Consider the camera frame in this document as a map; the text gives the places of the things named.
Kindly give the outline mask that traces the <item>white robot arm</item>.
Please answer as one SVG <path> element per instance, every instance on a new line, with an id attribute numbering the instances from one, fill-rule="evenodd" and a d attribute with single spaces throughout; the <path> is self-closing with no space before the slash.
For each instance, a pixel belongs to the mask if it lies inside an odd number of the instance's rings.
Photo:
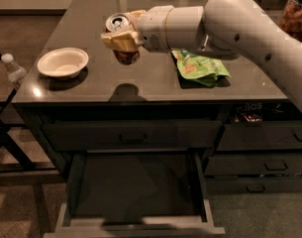
<path id="1" fill-rule="evenodd" d="M 229 60 L 240 54 L 264 71 L 302 112 L 302 43 L 283 32 L 253 0 L 208 0 L 205 6 L 156 6 L 118 13 L 105 47 L 151 53 L 187 50 Z"/>

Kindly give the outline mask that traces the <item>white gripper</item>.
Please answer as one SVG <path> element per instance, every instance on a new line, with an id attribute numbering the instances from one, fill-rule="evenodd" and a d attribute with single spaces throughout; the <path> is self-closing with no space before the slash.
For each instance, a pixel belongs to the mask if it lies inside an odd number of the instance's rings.
<path id="1" fill-rule="evenodd" d="M 107 49 L 117 52 L 134 52 L 143 46 L 151 53 L 167 53 L 167 17 L 173 6 L 156 6 L 149 10 L 127 12 L 129 24 L 137 25 L 137 30 L 110 32 L 101 35 Z"/>

